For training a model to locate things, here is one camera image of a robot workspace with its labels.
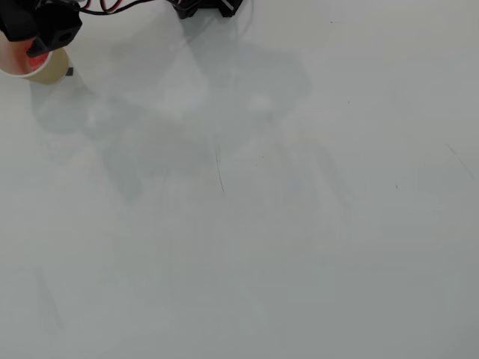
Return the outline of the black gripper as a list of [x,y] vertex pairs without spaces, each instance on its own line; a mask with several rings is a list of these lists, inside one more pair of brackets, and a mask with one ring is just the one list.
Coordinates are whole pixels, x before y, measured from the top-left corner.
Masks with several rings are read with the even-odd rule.
[[39,33],[26,50],[29,58],[36,58],[47,51],[67,46],[82,27],[76,10],[36,10],[34,18]]

